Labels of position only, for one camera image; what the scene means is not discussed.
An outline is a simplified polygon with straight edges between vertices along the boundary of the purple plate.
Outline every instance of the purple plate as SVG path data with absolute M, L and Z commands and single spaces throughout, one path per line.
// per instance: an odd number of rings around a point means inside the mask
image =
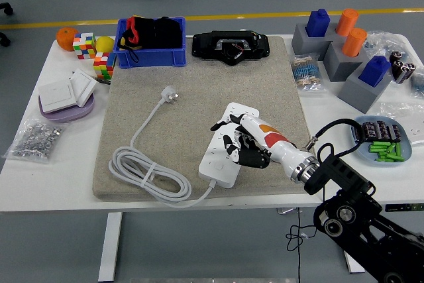
M 74 105 L 51 113 L 45 113 L 42 111 L 40 97 L 38 97 L 38 106 L 40 107 L 40 112 L 42 116 L 46 117 L 47 119 L 53 122 L 63 123 L 73 121 L 75 119 L 80 119 L 81 117 L 84 117 L 88 113 L 90 113 L 94 107 L 94 95 L 90 95 L 83 107 Z

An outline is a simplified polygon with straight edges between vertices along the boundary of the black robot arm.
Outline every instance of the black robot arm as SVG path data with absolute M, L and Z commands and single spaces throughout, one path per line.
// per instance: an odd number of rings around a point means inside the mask
M 341 189 L 317 207 L 313 222 L 379 283 L 424 282 L 424 237 L 380 215 L 368 191 L 373 185 L 330 155 L 305 183 L 314 194 L 329 180 Z

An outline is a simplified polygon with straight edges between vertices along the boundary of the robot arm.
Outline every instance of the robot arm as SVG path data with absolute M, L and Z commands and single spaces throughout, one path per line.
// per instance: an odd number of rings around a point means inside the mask
M 240 125 L 235 131 L 237 145 L 231 137 L 224 136 L 225 148 L 233 162 L 255 168 L 265 168 L 271 160 L 278 162 L 285 175 L 304 184 L 310 195 L 316 194 L 329 180 L 340 186 L 336 196 L 316 208 L 314 226 L 379 283 L 424 282 L 424 236 L 381 216 L 382 207 L 372 198 L 374 185 L 341 156 L 330 154 L 320 163 L 310 152 L 298 150 L 275 128 L 252 115 L 230 115 L 211 130 L 228 123 Z

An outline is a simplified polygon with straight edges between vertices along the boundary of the yellow fruit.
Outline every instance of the yellow fruit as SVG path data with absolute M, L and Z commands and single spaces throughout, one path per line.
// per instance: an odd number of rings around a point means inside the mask
M 56 33 L 56 40 L 59 47 L 66 51 L 74 51 L 72 44 L 74 43 L 74 36 L 79 33 L 77 29 L 71 27 L 61 28 Z
M 112 52 L 114 43 L 110 36 L 101 36 L 96 40 L 95 49 L 97 52 Z

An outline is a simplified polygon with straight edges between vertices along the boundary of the lemon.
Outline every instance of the lemon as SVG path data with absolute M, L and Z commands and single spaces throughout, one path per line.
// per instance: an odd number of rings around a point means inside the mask
M 112 52 L 114 43 L 110 36 L 101 36 L 96 41 L 95 49 L 97 52 Z

